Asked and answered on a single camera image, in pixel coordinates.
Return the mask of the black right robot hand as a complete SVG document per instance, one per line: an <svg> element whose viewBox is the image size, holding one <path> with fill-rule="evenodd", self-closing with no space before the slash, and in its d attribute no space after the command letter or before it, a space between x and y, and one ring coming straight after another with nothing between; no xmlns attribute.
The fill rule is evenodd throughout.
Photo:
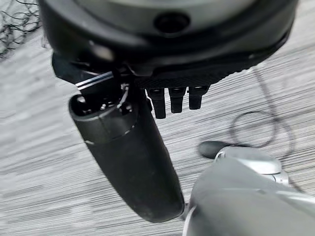
<svg viewBox="0 0 315 236"><path fill-rule="evenodd" d="M113 188L160 223L185 202L155 119L183 97L197 110L210 86L274 54L296 0L41 0L57 78L76 86L68 110Z"/></svg>

